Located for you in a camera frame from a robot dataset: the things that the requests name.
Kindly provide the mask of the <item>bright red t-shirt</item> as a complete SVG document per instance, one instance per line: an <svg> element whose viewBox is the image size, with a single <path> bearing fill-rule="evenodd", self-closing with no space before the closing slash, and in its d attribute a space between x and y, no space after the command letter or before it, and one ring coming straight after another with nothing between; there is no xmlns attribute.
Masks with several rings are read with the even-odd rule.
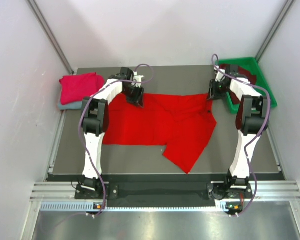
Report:
<svg viewBox="0 0 300 240"><path fill-rule="evenodd" d="M146 93L144 107L119 94L109 105L105 145L164 146L163 156L188 174L210 142L217 121L208 95Z"/></svg>

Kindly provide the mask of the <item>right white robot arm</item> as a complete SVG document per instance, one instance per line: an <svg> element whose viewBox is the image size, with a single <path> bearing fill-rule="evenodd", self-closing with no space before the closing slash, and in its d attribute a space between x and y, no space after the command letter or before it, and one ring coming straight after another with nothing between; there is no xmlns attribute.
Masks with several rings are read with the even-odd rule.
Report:
<svg viewBox="0 0 300 240"><path fill-rule="evenodd" d="M268 128L270 118L270 97L256 91L248 77L239 73L237 65L230 64L225 69L215 65L215 79L209 82L208 100L221 99L232 92L240 101L235 119L238 142L234 160L224 183L212 183L209 194L215 200L237 198L239 194L251 190L249 178L251 161L255 147L263 132Z"/></svg>

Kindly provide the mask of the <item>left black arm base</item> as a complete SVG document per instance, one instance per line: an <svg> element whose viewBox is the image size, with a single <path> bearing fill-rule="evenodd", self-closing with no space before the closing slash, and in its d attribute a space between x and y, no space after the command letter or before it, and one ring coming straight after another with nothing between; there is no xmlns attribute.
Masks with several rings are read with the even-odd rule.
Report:
<svg viewBox="0 0 300 240"><path fill-rule="evenodd" d="M117 199L119 193L118 184L105 184L105 199ZM97 184L96 189L78 184L76 186L74 198L76 200L102 200L104 198L104 190L101 184Z"/></svg>

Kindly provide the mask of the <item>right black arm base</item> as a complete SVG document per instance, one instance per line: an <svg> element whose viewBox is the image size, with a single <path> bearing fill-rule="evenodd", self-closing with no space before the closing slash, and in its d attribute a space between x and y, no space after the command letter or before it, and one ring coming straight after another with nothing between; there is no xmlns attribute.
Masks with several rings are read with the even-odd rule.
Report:
<svg viewBox="0 0 300 240"><path fill-rule="evenodd" d="M216 201L239 200L241 197L251 199L253 196L249 183L247 185L228 185L224 182L210 182L206 186L209 198Z"/></svg>

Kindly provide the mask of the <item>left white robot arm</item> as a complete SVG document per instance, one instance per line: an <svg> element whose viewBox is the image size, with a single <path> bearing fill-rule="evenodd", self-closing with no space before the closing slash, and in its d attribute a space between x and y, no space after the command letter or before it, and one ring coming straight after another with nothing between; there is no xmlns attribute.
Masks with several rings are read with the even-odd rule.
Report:
<svg viewBox="0 0 300 240"><path fill-rule="evenodd" d="M122 67L118 74L108 78L97 93L83 99L79 120L81 130L78 133L85 150L85 163L84 179L77 187L78 192L86 191L95 199L104 193L101 154L103 139L110 125L109 106L117 95L123 94L127 103L143 107L143 78L136 70Z"/></svg>

